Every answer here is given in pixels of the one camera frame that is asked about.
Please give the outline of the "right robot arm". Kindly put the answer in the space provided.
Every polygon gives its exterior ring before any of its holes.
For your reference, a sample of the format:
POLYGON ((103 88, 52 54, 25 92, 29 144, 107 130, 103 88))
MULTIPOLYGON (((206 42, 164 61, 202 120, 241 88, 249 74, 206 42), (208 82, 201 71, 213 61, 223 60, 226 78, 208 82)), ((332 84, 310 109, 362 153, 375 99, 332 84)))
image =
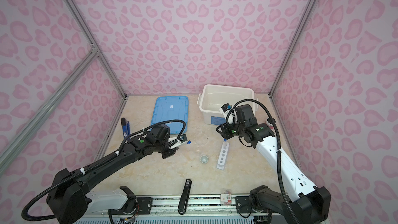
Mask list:
POLYGON ((262 185, 250 191, 247 203, 237 203, 240 215, 266 213, 271 223, 274 213, 288 224, 320 224, 327 220, 331 194, 318 187, 292 161, 282 148, 281 136, 270 111, 257 100, 241 100, 220 107, 226 122, 216 131, 227 141, 237 137, 248 148, 258 151, 277 174, 279 191, 262 185))

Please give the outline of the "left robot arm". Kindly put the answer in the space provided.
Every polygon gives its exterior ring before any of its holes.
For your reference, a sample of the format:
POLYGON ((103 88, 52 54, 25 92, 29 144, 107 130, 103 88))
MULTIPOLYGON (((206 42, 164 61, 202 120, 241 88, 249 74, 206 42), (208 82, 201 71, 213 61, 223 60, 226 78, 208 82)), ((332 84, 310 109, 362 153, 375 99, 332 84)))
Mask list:
POLYGON ((135 163, 154 152, 167 158, 173 154, 171 150, 170 128, 164 123, 157 123, 142 131, 132 133, 125 138, 119 148, 98 161, 69 171, 59 171, 52 185, 35 196, 22 210, 21 217, 26 221, 41 222, 56 219, 60 224, 72 224, 83 217, 93 203, 86 195, 100 182, 110 177, 120 169, 135 163), (29 209, 41 198, 46 203, 52 215, 33 216, 29 209))

